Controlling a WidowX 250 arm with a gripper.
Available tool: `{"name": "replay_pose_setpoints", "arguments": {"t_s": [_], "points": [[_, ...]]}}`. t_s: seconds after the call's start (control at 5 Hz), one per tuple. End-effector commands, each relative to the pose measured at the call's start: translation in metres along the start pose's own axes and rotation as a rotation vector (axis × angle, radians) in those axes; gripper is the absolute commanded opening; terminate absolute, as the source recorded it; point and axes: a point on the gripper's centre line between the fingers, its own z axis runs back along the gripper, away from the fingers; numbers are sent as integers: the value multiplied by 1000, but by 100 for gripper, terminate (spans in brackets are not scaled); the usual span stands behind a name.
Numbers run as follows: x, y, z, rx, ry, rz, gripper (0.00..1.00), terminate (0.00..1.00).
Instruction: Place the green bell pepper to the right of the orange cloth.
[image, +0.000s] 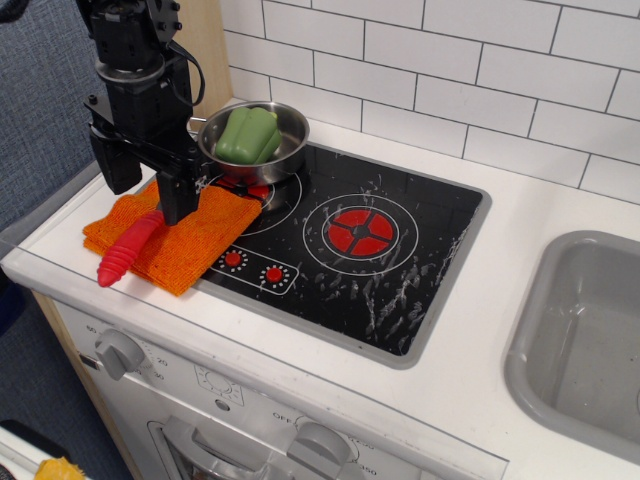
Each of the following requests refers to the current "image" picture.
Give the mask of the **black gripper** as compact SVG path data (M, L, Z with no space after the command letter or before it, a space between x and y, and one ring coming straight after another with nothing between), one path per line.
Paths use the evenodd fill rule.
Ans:
M160 208L167 226L195 212L201 155L186 130L204 96L192 95L190 67L201 68L188 52L100 54L95 67L106 94L90 96L90 142L107 186L116 194L142 180L141 166L154 169Z

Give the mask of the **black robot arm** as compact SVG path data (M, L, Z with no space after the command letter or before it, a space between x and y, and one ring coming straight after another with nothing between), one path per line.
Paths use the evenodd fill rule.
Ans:
M204 156L187 130L204 96L193 92L196 59L179 45L177 1L80 1L106 87L90 95L90 140L109 188L121 194L153 169L160 208L173 226L198 208Z

